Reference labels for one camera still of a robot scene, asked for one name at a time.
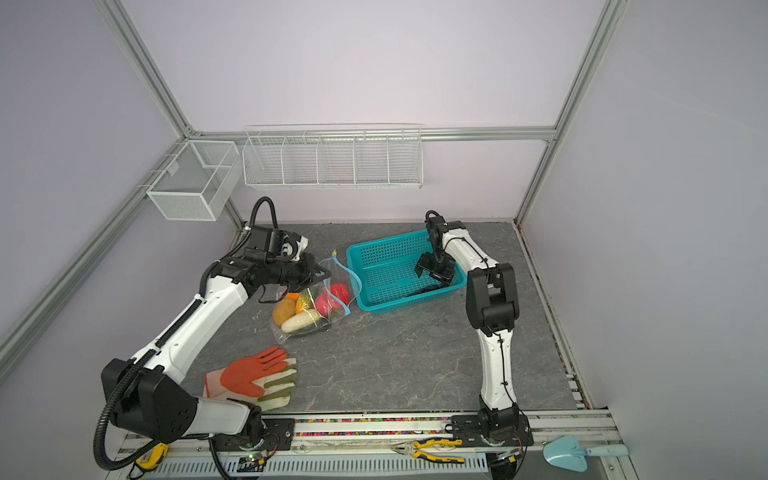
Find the yellow orange mango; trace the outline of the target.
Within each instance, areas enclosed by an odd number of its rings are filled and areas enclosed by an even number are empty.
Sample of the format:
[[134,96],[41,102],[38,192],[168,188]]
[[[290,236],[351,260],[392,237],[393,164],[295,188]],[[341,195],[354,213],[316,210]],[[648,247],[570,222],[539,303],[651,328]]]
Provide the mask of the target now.
[[272,312],[273,323],[280,328],[287,320],[296,314],[296,301],[292,298],[284,298],[278,302]]

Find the teal plastic basket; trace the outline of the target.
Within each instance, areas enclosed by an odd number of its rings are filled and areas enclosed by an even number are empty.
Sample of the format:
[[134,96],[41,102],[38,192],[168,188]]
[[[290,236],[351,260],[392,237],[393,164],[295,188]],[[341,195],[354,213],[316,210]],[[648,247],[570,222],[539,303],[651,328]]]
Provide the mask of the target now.
[[431,251],[425,230],[350,246],[346,251],[347,266],[362,281],[362,290],[357,296],[359,308],[381,314],[444,298],[464,289],[467,276],[458,270],[450,289],[404,299],[420,288],[441,284],[426,273],[418,277],[414,271],[421,255]]

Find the clear zip top bag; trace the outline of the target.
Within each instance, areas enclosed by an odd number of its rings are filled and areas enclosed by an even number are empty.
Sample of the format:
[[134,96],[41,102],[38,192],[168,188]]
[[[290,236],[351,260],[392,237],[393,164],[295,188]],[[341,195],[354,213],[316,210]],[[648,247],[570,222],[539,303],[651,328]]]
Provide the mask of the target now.
[[279,344],[321,331],[351,314],[352,303],[362,290],[362,281],[334,250],[319,265],[330,275],[297,292],[275,287],[269,299],[276,300],[271,328]]

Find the white radish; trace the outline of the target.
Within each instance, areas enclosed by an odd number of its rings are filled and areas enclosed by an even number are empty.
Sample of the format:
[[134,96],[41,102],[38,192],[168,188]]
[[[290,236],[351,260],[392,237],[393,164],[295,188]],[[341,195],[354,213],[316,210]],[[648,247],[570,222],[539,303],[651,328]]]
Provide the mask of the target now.
[[322,315],[317,310],[307,309],[284,321],[280,329],[283,333],[293,334],[308,327],[316,327],[322,319]]

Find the pink red round fruit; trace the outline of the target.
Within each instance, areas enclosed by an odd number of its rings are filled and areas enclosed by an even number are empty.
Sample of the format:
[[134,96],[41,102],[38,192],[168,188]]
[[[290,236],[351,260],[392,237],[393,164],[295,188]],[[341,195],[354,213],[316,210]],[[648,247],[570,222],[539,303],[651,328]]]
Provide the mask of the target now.
[[337,302],[335,298],[328,291],[323,291],[314,301],[315,309],[326,319],[328,319],[332,311],[337,308],[336,304]]

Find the small red pepper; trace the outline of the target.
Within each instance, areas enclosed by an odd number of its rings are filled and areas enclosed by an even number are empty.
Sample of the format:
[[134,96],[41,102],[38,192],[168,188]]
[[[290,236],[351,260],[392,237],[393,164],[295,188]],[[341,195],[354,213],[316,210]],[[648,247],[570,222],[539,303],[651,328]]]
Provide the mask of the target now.
[[336,283],[331,286],[331,294],[338,300],[340,300],[345,306],[348,306],[351,302],[349,289],[345,284]]

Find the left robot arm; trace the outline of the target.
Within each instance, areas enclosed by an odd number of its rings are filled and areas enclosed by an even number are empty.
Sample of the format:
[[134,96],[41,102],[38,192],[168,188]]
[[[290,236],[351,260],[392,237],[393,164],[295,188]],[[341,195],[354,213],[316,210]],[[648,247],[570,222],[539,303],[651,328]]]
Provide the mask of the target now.
[[308,243],[276,227],[248,228],[232,251],[206,268],[193,300],[168,327],[129,359],[114,359],[102,370],[105,405],[92,444],[100,468],[122,469],[177,440],[261,443],[265,428],[255,403],[194,396],[181,384],[203,347],[260,288],[298,292],[329,277]]

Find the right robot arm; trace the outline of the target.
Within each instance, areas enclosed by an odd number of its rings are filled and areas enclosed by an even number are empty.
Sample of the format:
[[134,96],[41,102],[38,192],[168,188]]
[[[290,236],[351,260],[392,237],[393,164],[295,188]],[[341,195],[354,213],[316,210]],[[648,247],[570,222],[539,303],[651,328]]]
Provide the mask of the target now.
[[511,342],[520,303],[514,268],[494,260],[460,221],[434,210],[425,214],[432,251],[421,255],[415,273],[447,286],[455,273],[466,274],[465,307],[481,347],[482,384],[478,421],[485,436],[517,429],[520,408],[512,385]]

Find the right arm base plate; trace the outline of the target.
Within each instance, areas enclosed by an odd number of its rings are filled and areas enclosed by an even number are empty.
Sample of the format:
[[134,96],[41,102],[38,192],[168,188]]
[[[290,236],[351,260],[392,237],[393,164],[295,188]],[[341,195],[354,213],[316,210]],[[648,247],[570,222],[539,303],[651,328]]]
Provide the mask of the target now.
[[460,440],[463,447],[529,447],[534,444],[529,419],[524,414],[518,416],[516,424],[506,426],[491,426],[477,413],[454,415],[445,425],[445,431],[454,440]]

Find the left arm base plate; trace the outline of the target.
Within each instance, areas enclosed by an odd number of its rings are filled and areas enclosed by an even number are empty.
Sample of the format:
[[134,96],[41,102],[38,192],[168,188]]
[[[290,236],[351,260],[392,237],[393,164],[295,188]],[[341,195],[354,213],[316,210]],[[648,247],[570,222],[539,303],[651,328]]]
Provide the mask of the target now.
[[247,425],[237,435],[213,437],[219,452],[285,451],[291,448],[296,420],[291,417],[262,417],[259,424]]

